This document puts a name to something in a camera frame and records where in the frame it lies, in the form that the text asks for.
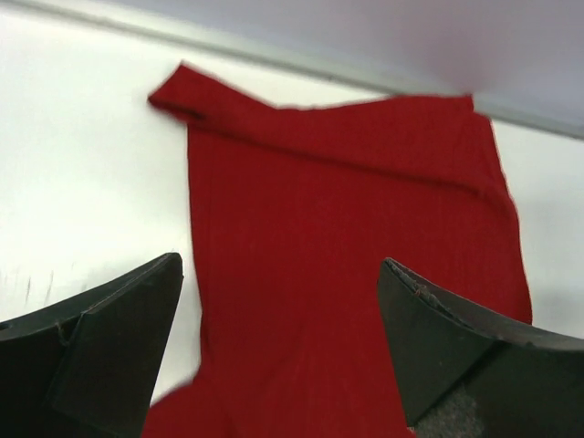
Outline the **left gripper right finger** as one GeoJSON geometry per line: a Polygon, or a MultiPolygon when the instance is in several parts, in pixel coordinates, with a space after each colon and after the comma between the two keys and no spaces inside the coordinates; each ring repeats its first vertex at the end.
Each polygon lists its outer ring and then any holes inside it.
{"type": "Polygon", "coordinates": [[[416,436],[582,436],[582,339],[505,317],[390,258],[378,298],[416,436]]]}

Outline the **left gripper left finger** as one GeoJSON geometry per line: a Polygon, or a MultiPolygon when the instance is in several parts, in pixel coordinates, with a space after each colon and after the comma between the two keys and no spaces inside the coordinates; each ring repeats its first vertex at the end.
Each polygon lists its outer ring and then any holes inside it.
{"type": "Polygon", "coordinates": [[[182,283],[167,253],[2,322],[2,436],[140,436],[182,283]]]}

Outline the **red t-shirt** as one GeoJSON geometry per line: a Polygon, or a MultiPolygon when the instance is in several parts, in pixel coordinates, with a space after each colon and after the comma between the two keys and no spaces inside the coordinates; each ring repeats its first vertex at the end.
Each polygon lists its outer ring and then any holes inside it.
{"type": "Polygon", "coordinates": [[[277,109],[179,66],[202,360],[146,437],[405,437],[377,299],[394,258],[530,323],[516,207],[470,97],[277,109]]]}

